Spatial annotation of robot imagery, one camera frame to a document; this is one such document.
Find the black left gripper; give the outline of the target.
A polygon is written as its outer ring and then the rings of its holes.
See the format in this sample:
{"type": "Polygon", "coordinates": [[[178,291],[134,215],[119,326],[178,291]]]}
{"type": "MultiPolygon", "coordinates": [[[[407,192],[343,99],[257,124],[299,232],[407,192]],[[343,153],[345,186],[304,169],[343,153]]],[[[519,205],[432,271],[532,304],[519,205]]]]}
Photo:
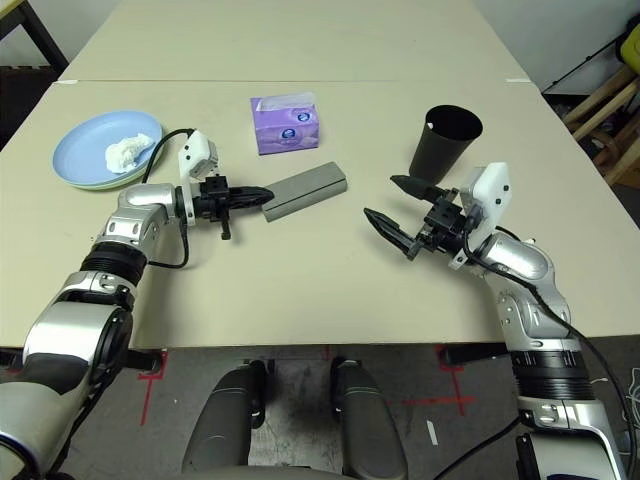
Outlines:
{"type": "Polygon", "coordinates": [[[261,207],[273,199],[273,192],[264,187],[240,186],[230,187],[225,176],[207,177],[199,183],[198,197],[193,198],[196,219],[207,219],[219,222],[223,240],[231,239],[229,225],[230,207],[261,207]]]}

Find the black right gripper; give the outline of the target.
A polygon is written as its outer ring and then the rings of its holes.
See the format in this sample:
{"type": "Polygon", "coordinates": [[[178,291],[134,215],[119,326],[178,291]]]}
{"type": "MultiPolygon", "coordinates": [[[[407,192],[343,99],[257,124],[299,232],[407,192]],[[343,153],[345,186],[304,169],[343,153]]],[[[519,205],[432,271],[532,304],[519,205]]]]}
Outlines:
{"type": "Polygon", "coordinates": [[[424,225],[417,238],[404,232],[398,223],[386,215],[369,209],[364,214],[376,232],[413,261],[422,248],[457,254],[463,248],[466,216],[463,208],[455,203],[458,189],[442,189],[423,179],[392,175],[390,180],[406,194],[432,204],[424,217],[424,225]]]}

